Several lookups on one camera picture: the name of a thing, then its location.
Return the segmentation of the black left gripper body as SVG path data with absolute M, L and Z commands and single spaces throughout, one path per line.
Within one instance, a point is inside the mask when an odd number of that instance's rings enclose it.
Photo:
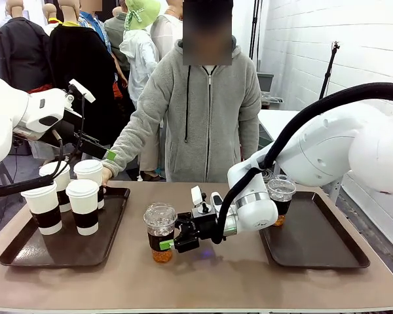
M 63 118 L 51 126 L 39 139 L 40 142 L 59 147 L 60 144 L 56 136 L 52 133 L 56 131 L 62 139 L 62 143 L 76 145 L 82 124 L 82 117 L 75 111 L 66 109 Z

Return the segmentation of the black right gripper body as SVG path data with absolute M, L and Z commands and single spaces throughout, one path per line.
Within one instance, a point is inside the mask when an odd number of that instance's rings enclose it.
M 200 214 L 196 212 L 180 213 L 178 218 L 183 219 L 179 235 L 174 238 L 175 250 L 185 253 L 200 247 L 200 240 L 210 239 L 217 226 L 217 215 L 214 212 Z

